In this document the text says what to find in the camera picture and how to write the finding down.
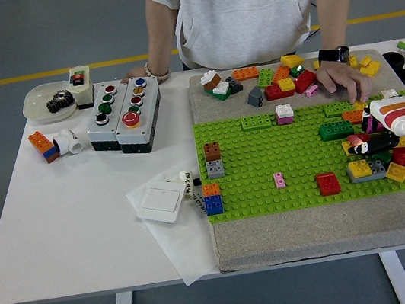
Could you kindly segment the person's right hand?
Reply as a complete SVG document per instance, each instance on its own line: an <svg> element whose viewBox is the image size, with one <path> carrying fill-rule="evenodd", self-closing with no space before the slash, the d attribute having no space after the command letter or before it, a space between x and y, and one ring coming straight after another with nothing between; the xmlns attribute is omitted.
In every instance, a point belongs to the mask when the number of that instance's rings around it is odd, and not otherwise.
<svg viewBox="0 0 405 304"><path fill-rule="evenodd" d="M144 66L136 66L127 72L127 74L120 80L120 83L128 83L131 78L148 77L149 74L145 71Z"/></svg>

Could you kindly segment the person's left hand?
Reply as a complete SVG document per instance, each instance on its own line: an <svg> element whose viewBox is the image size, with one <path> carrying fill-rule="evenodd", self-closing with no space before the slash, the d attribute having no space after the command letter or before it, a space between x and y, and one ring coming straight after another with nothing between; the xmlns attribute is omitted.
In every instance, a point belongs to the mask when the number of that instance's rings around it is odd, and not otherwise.
<svg viewBox="0 0 405 304"><path fill-rule="evenodd" d="M351 104L364 103L372 94L372 78L343 62L323 61L316 78L329 93L333 94L339 87L345 88Z"/></svg>

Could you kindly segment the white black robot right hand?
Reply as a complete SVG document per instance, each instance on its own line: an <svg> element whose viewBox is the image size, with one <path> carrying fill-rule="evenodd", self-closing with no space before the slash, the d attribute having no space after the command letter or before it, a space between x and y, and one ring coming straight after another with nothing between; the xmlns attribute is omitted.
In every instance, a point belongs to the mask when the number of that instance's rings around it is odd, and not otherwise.
<svg viewBox="0 0 405 304"><path fill-rule="evenodd" d="M349 153L373 155L392 149L400 141L400 137L405 136L405 95L371 101L363 117L363 123L367 120L372 124L381 123L387 132L348 149Z"/></svg>

